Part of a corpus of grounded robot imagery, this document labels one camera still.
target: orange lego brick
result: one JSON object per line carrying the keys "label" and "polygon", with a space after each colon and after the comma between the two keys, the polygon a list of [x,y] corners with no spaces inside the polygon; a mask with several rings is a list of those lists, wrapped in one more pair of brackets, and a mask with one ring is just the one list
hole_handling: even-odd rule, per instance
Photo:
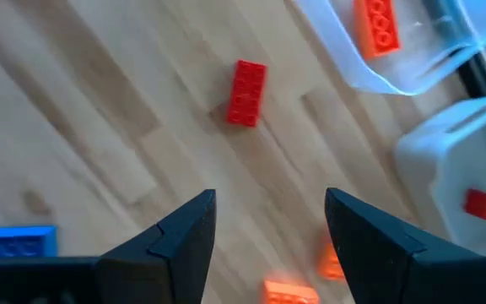
{"label": "orange lego brick", "polygon": [[337,253],[331,241],[326,243],[318,264],[318,274],[328,280],[344,280],[344,272],[338,262]]}
{"label": "orange lego brick", "polygon": [[400,50],[392,0],[354,0],[355,28],[363,58],[373,59]]}
{"label": "orange lego brick", "polygon": [[264,304],[319,304],[316,291],[302,285],[265,281]]}

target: blue lego piece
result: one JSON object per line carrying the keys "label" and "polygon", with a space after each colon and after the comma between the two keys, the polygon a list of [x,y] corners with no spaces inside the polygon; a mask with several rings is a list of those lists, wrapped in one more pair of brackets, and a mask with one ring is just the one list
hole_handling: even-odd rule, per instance
{"label": "blue lego piece", "polygon": [[52,225],[0,227],[0,258],[56,257],[56,230]]}

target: red lego brick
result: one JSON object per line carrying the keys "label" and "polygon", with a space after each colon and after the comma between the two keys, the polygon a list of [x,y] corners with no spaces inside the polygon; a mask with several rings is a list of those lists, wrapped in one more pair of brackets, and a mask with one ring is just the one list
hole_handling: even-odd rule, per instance
{"label": "red lego brick", "polygon": [[476,189],[468,190],[464,209],[467,213],[486,220],[486,193]]}
{"label": "red lego brick", "polygon": [[401,48],[392,0],[355,0],[354,7],[363,58],[373,59]]}
{"label": "red lego brick", "polygon": [[265,281],[264,304],[319,304],[320,298],[310,287]]}
{"label": "red lego brick", "polygon": [[239,60],[229,99],[227,122],[255,127],[260,118],[262,92],[267,67],[263,64]]}

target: red lego piece in bin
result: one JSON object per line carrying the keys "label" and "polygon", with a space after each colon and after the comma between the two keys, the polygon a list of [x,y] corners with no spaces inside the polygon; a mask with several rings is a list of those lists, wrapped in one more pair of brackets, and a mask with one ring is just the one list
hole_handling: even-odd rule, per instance
{"label": "red lego piece in bin", "polygon": [[267,67],[263,64],[244,60],[237,62],[227,122],[247,127],[258,124],[266,71]]}
{"label": "red lego piece in bin", "polygon": [[467,213],[486,220],[486,193],[476,189],[468,190],[464,209]]}
{"label": "red lego piece in bin", "polygon": [[355,0],[354,8],[363,58],[373,59],[401,48],[392,0]]}

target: clear plastic bin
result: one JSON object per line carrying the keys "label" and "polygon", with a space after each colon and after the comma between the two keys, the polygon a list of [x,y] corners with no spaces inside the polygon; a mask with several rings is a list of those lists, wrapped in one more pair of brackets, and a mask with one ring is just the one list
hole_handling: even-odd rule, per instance
{"label": "clear plastic bin", "polygon": [[486,255],[486,220],[465,210],[468,189],[486,193],[486,98],[423,122],[399,140],[395,161],[424,228]]}
{"label": "clear plastic bin", "polygon": [[393,0],[401,50],[366,62],[354,32],[354,0],[295,0],[348,84],[417,95],[486,46],[486,0]]}

